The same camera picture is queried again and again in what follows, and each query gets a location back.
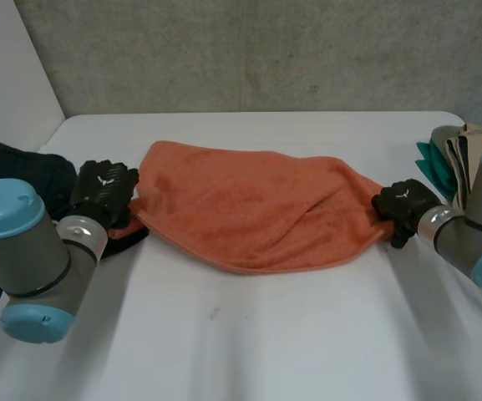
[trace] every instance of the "folded cloth stack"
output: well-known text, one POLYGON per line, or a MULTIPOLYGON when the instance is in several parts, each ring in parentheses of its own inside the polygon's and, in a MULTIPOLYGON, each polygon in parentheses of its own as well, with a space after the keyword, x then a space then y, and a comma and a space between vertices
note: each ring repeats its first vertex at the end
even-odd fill
POLYGON ((441 195, 464 211, 482 157, 482 126, 438 127, 429 143, 417 147, 424 157, 417 166, 441 195))

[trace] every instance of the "robotic arm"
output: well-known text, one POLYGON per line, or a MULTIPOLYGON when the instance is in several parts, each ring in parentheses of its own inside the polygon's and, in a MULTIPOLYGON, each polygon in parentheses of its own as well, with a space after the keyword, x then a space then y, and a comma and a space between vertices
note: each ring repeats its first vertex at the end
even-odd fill
POLYGON ((442 205, 417 180, 383 188, 372 200, 383 220, 394 221, 391 245, 402 248, 413 235, 426 241, 448 263, 482 288, 482 160, 465 213, 442 205))
POLYGON ((55 343, 79 310, 110 228, 129 223, 128 204, 139 179, 109 161, 86 162, 57 227, 34 188, 0 180, 0 287, 9 301, 1 326, 28 343, 55 343))

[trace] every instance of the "beige fabric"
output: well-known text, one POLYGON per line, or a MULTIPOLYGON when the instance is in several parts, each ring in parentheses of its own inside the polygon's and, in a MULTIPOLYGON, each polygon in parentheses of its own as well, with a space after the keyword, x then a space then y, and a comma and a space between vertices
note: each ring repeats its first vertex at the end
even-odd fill
POLYGON ((482 158, 482 126, 468 123, 461 128, 458 136, 464 136, 467 139, 467 161, 469 168, 465 169, 464 167, 464 155, 462 155, 462 149, 458 146, 458 137, 447 139, 445 141, 445 150, 458 182, 458 193, 454 197, 453 206, 457 209, 463 210, 464 194, 462 194, 460 189, 465 188, 467 196, 469 196, 472 191, 476 171, 478 170, 482 158), (451 145, 454 148, 456 155, 450 151, 451 145))
POLYGON ((482 127, 476 124, 467 124, 467 130, 462 133, 467 137, 469 159, 469 183, 473 188, 476 171, 482 158, 482 127))

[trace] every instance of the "teal cloth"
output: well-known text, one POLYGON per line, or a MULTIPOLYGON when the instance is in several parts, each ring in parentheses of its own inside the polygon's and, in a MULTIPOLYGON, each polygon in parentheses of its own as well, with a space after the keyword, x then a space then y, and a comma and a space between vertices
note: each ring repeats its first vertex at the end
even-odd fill
POLYGON ((432 140, 429 143, 418 142, 417 148, 424 160, 417 160, 415 163, 439 193, 452 201, 458 188, 452 167, 432 140))

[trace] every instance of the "white wall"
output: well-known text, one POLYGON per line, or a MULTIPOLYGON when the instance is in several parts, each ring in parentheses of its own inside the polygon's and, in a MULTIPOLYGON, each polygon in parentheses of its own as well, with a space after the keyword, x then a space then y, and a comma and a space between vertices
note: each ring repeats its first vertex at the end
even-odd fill
POLYGON ((12 0, 0 0, 0 141, 37 150, 63 112, 12 0))

